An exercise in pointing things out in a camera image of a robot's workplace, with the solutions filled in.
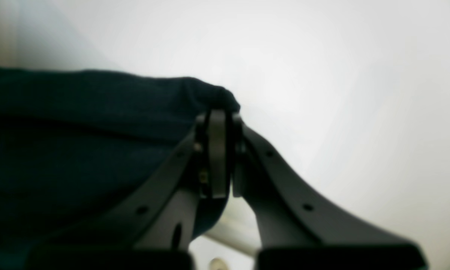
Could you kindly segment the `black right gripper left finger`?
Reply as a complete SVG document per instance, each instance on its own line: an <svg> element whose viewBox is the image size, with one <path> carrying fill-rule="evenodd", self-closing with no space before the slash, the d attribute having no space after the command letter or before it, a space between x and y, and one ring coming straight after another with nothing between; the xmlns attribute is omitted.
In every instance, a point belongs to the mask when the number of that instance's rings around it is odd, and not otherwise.
<svg viewBox="0 0 450 270"><path fill-rule="evenodd" d="M201 200L230 192L231 114L200 115L136 191L110 210L35 248L28 270L192 270L188 246Z"/></svg>

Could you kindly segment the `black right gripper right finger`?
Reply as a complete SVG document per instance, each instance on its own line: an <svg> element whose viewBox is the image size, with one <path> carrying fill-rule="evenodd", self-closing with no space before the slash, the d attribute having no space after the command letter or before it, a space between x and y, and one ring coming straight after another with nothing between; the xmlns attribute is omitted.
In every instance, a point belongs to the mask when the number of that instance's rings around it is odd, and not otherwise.
<svg viewBox="0 0 450 270"><path fill-rule="evenodd" d="M256 270L426 270L413 241L338 207L307 184L240 115L232 191L256 217L262 248Z"/></svg>

